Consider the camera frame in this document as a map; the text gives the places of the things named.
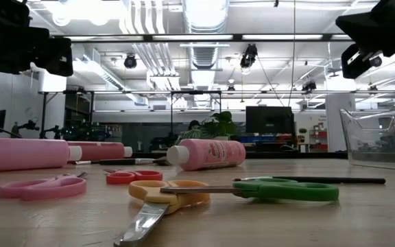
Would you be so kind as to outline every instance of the desk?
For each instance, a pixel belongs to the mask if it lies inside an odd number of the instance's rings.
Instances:
[[[67,166],[0,173],[0,185],[62,173],[88,172],[84,195],[45,202],[0,200],[0,246],[107,246],[132,221],[139,204],[126,186],[108,186],[107,166]],[[380,176],[383,185],[340,185],[339,204],[252,203],[213,194],[208,204],[181,209],[152,231],[144,247],[395,246],[395,170],[349,166],[345,160],[249,160],[241,167],[203,172],[159,169],[165,179],[192,179],[212,185],[232,178],[292,176]]]

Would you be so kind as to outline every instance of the yellow scissors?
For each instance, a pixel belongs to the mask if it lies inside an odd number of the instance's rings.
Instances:
[[[114,246],[137,246],[156,226],[164,214],[174,213],[181,207],[199,204],[210,200],[208,193],[161,193],[161,187],[202,187],[206,183],[192,180],[139,180],[129,184],[129,194],[144,201],[126,231],[115,240]]]

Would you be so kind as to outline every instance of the glue bottle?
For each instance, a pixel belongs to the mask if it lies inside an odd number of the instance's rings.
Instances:
[[[245,157],[245,147],[238,141],[185,139],[167,151],[167,161],[184,171],[235,167]]]

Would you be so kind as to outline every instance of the laboratory room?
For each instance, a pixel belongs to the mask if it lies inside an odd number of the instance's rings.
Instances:
[[[395,246],[393,0],[0,0],[0,246]]]

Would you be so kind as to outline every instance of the ventilation duct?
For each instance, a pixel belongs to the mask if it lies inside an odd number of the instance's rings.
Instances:
[[[184,24],[190,34],[221,34],[225,31],[229,0],[182,0]],[[217,47],[189,48],[192,69],[212,69],[218,56]],[[214,71],[192,71],[191,80],[209,90],[214,82]]]

